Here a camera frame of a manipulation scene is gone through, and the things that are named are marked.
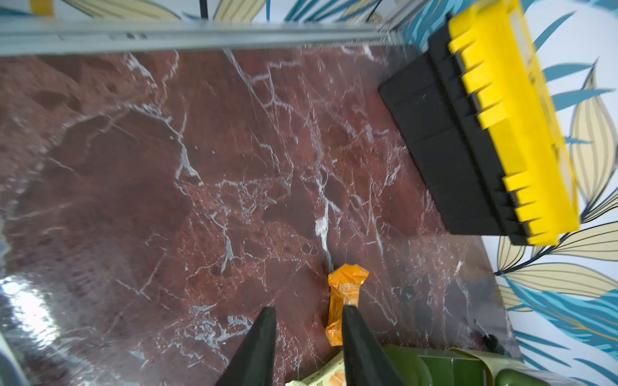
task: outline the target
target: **food package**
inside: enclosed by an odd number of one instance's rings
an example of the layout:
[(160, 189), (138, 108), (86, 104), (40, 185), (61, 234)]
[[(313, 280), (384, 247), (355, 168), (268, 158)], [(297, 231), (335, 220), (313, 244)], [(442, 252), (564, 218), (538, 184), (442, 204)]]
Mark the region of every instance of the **food package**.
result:
[(369, 271), (358, 264), (350, 266), (344, 264), (341, 268), (328, 275), (328, 285), (331, 286), (331, 306), (328, 311), (328, 327), (326, 337), (331, 346), (344, 344), (341, 335), (341, 322), (344, 306), (358, 307), (360, 286), (369, 276)]
[(293, 380), (286, 386), (345, 386), (344, 353), (335, 355), (324, 367), (303, 380)]

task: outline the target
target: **blue leaf print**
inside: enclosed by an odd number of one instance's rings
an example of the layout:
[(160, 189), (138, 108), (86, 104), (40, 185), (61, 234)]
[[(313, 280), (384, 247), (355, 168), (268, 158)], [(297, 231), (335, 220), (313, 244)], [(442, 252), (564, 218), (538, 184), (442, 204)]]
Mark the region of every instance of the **blue leaf print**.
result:
[(354, 4), (358, 3), (360, 0), (349, 0), (346, 1), (345, 3), (341, 4), (340, 6), (335, 7), (334, 9), (331, 9), (330, 11), (328, 11), (327, 13), (320, 15), (318, 18), (315, 19), (316, 22), (319, 22), (329, 16), (333, 16), (334, 14), (338, 13), (338, 12), (342, 12), (346, 9), (348, 9), (349, 7), (353, 6)]
[(522, 8), (524, 13), (528, 10), (528, 7), (532, 5), (536, 0), (522, 0)]
[(525, 332), (521, 332), (521, 331), (517, 331), (517, 330), (515, 330), (514, 332), (515, 332), (515, 336), (517, 338), (520, 338), (520, 339), (529, 340), (531, 342), (540, 343), (540, 344), (546, 345), (546, 346), (552, 346), (552, 347), (563, 348), (565, 350), (570, 350), (570, 348), (567, 348), (565, 346), (559, 345), (558, 343), (554, 343), (554, 342), (552, 342), (550, 340), (547, 340), (547, 339), (539, 338), (539, 337), (536, 337), (534, 335), (526, 334)]
[(578, 140), (577, 138), (573, 138), (572, 136), (565, 136), (564, 141), (567, 145), (571, 145), (572, 143), (592, 143), (590, 141)]
[(36, 16), (33, 14), (27, 14), (26, 12), (22, 12), (20, 10), (14, 10), (11, 8), (0, 7), (0, 16)]
[(594, 89), (582, 89), (575, 91), (567, 91), (565, 93), (554, 94), (551, 96), (551, 100), (554, 102), (556, 111), (566, 109), (567, 107), (574, 106), (579, 102), (583, 102), (586, 99), (594, 98), (601, 94), (610, 93), (614, 91), (611, 88), (594, 88)]
[(522, 308), (527, 308), (527, 307), (526, 307), (526, 306), (524, 306), (523, 304), (520, 304), (520, 305), (518, 305), (518, 306), (513, 306), (513, 307), (510, 307), (510, 308), (507, 308), (506, 310), (507, 310), (507, 311), (516, 311), (516, 310), (518, 310), (518, 309), (522, 309)]
[(550, 359), (554, 362), (558, 362), (560, 364), (563, 364), (565, 366), (571, 367), (571, 365), (569, 365), (566, 362), (561, 361), (560, 359), (556, 358), (555, 356), (551, 355), (551, 354), (547, 354), (545, 351), (541, 350), (540, 348), (534, 347), (533, 345), (529, 345), (526, 342), (524, 342), (523, 340), (517, 340), (517, 343), (519, 343), (519, 347), (521, 348), (525, 348), (527, 350), (532, 351), (533, 353), (539, 354), (540, 356), (544, 356), (547, 359)]
[(319, 0), (311, 0), (292, 20), (298, 22), (318, 1)]
[(614, 11), (618, 9), (617, 0), (580, 0), (579, 2), (584, 2), (593, 7), (605, 8), (609, 11)]
[(566, 77), (567, 75), (571, 75), (572, 73), (579, 72), (585, 69), (589, 69), (592, 66), (593, 66), (592, 64), (585, 64), (585, 63), (556, 64), (556, 65), (552, 65), (544, 69), (543, 75), (545, 75), (545, 80), (547, 82), (550, 82), (551, 80)]
[(607, 370), (605, 367), (599, 366), (596, 363), (592, 363), (591, 361), (587, 361), (587, 360), (582, 359), (582, 358), (574, 358), (574, 360), (576, 360), (578, 362), (581, 362), (581, 363), (587, 365), (588, 367), (593, 368), (594, 370), (597, 370), (598, 372), (600, 372), (601, 374), (603, 374), (607, 378), (611, 379), (615, 384), (618, 385), (618, 376), (616, 374), (614, 374), (613, 372), (611, 372), (610, 370)]
[(335, 3), (339, 1), (339, 0), (330, 0), (329, 2), (327, 2), (325, 5), (321, 6), (320, 8), (318, 8), (317, 11), (315, 11), (313, 14), (311, 14), (311, 16), (307, 17), (307, 19), (305, 19), (306, 22), (311, 22), (313, 21), (317, 16), (319, 16), (321, 13), (323, 13), (324, 11), (326, 11), (327, 9), (329, 9), (330, 7), (332, 7), (333, 5), (335, 5)]
[(618, 361), (618, 289), (592, 300), (556, 292), (529, 290), (507, 278), (525, 306), (570, 337), (598, 348)]
[(444, 25), (447, 12), (458, 14), (474, 2), (476, 0), (431, 0), (404, 28), (406, 42), (422, 48), (429, 36)]
[(529, 356), (525, 356), (525, 355), (522, 355), (522, 356), (523, 356), (523, 361), (524, 362), (528, 363), (529, 365), (531, 365), (533, 367), (536, 367), (539, 370), (547, 371), (547, 369), (545, 367), (541, 366), (538, 362), (530, 359)]
[(547, 39), (549, 39), (551, 34), (553, 34), (558, 29), (558, 27), (560, 27), (560, 25), (562, 25), (562, 23), (564, 23), (569, 17), (573, 16), (573, 14), (574, 14), (574, 12), (566, 14), (566, 15), (558, 18), (558, 20), (556, 20), (552, 24), (550, 24), (549, 27), (545, 28), (545, 31), (541, 32), (539, 37), (537, 37), (536, 40), (535, 40), (536, 50), (538, 51), (541, 48), (541, 46), (543, 45), (543, 43), (545, 43), (545, 41), (547, 41)]
[(292, 17), (294, 17), (294, 15), (296, 15), (296, 13), (298, 12), (298, 10), (300, 10), (300, 8), (305, 5), (305, 3), (307, 2), (307, 0), (297, 0), (296, 3), (294, 3), (294, 6), (292, 7), (292, 9), (290, 10), (290, 12), (288, 12), (286, 18), (284, 19), (286, 22), (292, 20)]
[(376, 0), (374, 2), (371, 2), (371, 3), (367, 4), (366, 6), (362, 7), (361, 9), (358, 9), (358, 10), (352, 12), (349, 15), (346, 15), (346, 16), (342, 15), (341, 18), (339, 18), (339, 21), (340, 22), (345, 22), (345, 21), (351, 19), (352, 17), (356, 17), (358, 14), (362, 14), (363, 12), (368, 10), (369, 8), (374, 7), (375, 5), (379, 4), (379, 1), (380, 0)]
[(575, 377), (571, 377), (571, 378), (576, 379), (576, 380), (578, 380), (580, 382), (583, 382), (583, 383), (587, 384), (588, 386), (599, 386), (599, 385), (597, 385), (594, 382), (590, 382), (589, 380), (585, 380), (585, 379), (581, 379), (581, 378), (575, 378)]
[(189, 19), (189, 20), (194, 20), (194, 21), (196, 21), (196, 22), (197, 22), (197, 21), (199, 21), (199, 20), (201, 20), (201, 17), (199, 17), (199, 16), (197, 16), (197, 15), (188, 14), (188, 13), (186, 13), (186, 12), (183, 12), (183, 13), (182, 13), (182, 15), (183, 15), (184, 17), (186, 17), (187, 19)]

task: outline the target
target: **red marble floor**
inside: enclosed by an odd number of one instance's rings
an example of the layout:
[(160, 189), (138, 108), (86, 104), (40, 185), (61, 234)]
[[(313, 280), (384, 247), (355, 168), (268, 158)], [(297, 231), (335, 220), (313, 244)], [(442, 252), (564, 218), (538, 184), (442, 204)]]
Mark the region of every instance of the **red marble floor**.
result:
[(384, 343), (519, 349), (378, 85), (402, 48), (0, 60), (2, 332), (34, 383), (212, 385), (263, 306), (276, 384), (336, 352), (328, 272)]

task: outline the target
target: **green object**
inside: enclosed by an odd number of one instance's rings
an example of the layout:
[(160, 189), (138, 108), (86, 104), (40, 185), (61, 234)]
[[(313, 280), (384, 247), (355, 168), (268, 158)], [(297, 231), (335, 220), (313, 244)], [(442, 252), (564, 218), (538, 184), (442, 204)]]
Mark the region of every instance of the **green object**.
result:
[(485, 351), (463, 350), (459, 348), (451, 348), (449, 351), (464, 355), (468, 358), (479, 359), (487, 370), (487, 384), (493, 385), (494, 379), (502, 370), (509, 369), (528, 369), (524, 362), (517, 359), (507, 358), (504, 355), (487, 353)]
[(384, 346), (384, 353), (406, 386), (433, 386), (427, 365), (413, 348)]
[(578, 380), (551, 371), (504, 369), (496, 377), (496, 386), (585, 386)]
[(384, 347), (384, 352), (407, 386), (485, 385), (483, 362), (454, 351)]

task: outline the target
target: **leaf pattern wallpaper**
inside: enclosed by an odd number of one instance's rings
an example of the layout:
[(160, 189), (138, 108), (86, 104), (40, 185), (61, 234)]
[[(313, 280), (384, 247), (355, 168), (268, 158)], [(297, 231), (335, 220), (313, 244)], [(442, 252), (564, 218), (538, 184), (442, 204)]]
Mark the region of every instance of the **leaf pattern wallpaper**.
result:
[(0, 17), (380, 25), (413, 0), (0, 0)]

